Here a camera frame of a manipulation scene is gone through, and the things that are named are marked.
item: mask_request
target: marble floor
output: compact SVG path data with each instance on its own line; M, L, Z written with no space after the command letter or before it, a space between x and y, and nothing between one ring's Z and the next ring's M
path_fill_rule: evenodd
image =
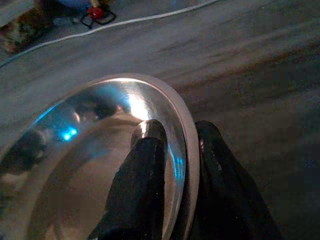
M203 1L159 2L115 0L111 9L123 21ZM37 43L84 31L56 28ZM152 75L181 94L195 120L217 125L286 239L318 239L319 42L318 1L221 0L52 44L0 68L0 148L76 86Z

